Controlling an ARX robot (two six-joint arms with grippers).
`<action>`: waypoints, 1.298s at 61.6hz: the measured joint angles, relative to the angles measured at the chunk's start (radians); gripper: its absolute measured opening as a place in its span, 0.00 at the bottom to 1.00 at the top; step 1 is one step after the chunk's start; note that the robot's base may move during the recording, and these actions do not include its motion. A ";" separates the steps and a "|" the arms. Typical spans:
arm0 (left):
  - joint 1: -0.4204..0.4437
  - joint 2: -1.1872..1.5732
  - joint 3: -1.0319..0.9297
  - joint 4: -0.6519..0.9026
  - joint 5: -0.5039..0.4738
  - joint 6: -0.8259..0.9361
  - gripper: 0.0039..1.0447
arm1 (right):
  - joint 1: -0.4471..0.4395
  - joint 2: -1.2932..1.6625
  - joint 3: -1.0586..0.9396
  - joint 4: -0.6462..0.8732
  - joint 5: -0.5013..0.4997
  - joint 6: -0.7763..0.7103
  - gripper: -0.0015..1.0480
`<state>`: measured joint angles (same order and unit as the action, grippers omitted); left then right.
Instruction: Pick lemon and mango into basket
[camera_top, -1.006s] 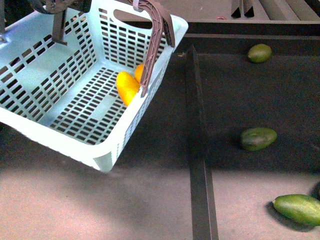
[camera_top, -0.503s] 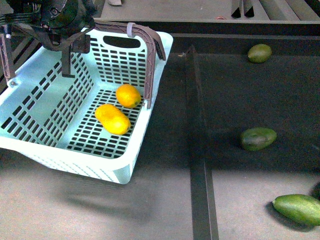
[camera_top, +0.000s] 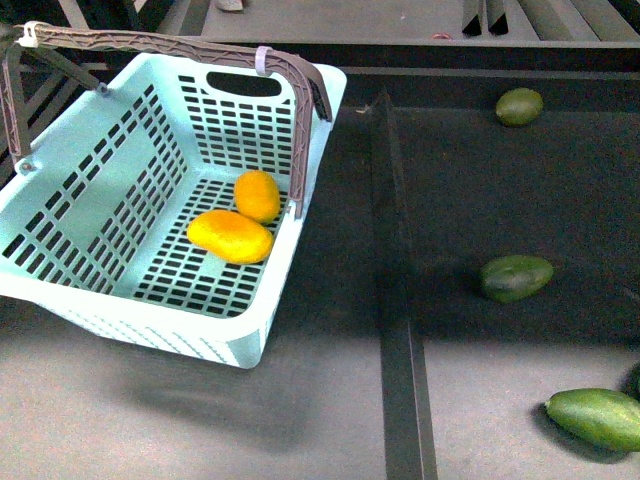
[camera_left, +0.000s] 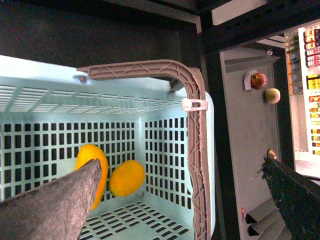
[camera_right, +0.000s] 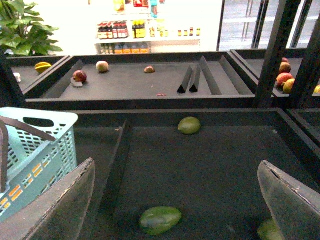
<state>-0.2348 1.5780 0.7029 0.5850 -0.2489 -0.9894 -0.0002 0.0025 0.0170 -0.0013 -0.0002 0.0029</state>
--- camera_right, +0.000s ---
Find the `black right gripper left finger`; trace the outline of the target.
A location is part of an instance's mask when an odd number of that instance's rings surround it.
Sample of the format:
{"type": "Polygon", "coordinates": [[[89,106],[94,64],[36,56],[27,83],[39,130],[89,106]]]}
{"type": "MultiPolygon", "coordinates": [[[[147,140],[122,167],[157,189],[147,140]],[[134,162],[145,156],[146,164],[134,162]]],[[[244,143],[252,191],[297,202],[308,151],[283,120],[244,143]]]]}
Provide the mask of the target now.
{"type": "Polygon", "coordinates": [[[0,224],[2,240],[76,240],[92,198],[96,166],[88,158],[0,224]]]}

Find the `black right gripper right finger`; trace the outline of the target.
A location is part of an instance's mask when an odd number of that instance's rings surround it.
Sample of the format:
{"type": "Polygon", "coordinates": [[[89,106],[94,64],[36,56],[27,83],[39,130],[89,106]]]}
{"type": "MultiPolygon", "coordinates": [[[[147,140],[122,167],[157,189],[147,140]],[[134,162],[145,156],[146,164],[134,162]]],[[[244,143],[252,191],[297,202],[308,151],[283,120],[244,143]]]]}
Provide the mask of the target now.
{"type": "Polygon", "coordinates": [[[257,178],[264,201],[284,240],[320,238],[320,193],[263,160],[257,178]]]}

